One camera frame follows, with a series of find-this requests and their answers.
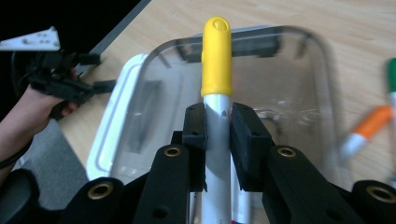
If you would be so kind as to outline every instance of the human hand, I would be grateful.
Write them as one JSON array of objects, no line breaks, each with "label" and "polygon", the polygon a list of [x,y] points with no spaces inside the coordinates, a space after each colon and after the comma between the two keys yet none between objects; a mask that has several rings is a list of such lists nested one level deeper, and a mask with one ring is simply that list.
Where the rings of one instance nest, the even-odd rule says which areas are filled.
[{"label": "human hand", "polygon": [[[19,127],[21,132],[29,134],[39,133],[47,127],[52,108],[62,100],[33,90],[29,85],[21,99],[8,113],[6,119],[12,119],[13,126]],[[63,108],[62,115],[67,116],[77,108],[77,104],[68,103]]]}]

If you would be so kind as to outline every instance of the clear plastic container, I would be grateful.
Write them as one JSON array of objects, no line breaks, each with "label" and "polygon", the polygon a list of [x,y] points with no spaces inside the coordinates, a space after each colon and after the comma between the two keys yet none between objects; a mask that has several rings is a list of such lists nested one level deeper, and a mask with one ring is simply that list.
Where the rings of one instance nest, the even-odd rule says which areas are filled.
[{"label": "clear plastic container", "polygon": [[[337,183],[337,108],[332,62],[320,38],[295,27],[236,32],[233,101],[256,110],[276,144],[299,148]],[[183,128],[200,95],[200,36],[160,45],[144,61],[122,127],[111,176],[127,183],[146,173],[158,148]]]}]

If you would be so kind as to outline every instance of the table surface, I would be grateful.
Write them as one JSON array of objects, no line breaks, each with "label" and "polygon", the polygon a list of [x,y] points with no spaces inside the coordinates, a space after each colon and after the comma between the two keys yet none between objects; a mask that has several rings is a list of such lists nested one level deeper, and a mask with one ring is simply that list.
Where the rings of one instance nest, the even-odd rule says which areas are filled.
[{"label": "table surface", "polygon": [[[395,1],[151,1],[103,52],[103,63],[83,80],[117,78],[123,65],[162,43],[202,32],[205,21],[222,16],[233,28],[293,25],[319,34],[332,49],[342,133],[378,105],[389,103],[386,63],[396,57]],[[59,123],[85,165],[109,94],[97,95]],[[394,170],[390,125],[364,146],[349,167],[354,181],[388,181]]]}]

